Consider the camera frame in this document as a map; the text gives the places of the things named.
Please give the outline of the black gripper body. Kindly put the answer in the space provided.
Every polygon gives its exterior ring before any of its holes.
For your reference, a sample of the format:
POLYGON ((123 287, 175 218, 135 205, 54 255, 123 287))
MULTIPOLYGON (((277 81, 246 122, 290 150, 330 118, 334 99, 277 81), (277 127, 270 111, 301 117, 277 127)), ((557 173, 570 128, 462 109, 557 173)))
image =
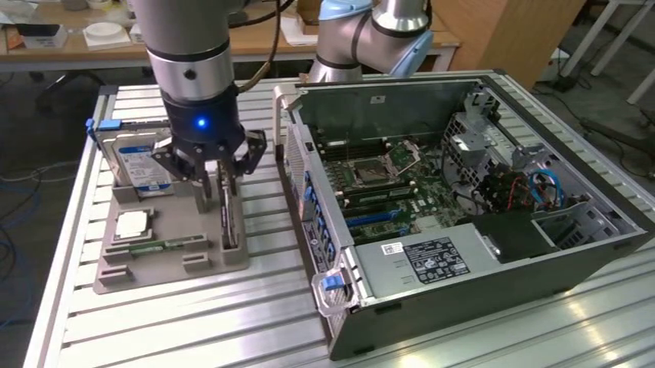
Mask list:
POLYGON ((245 141, 238 90, 207 100, 179 100, 163 93, 174 146, 186 154, 234 154, 245 141))

